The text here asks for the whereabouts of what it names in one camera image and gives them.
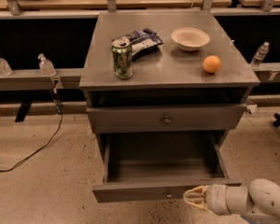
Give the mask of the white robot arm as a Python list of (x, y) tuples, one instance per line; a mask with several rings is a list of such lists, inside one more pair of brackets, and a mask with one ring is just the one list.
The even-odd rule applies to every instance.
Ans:
[(185, 203), (218, 216), (239, 215), (249, 223), (280, 224), (280, 186), (254, 179), (248, 186), (213, 184), (189, 189)]

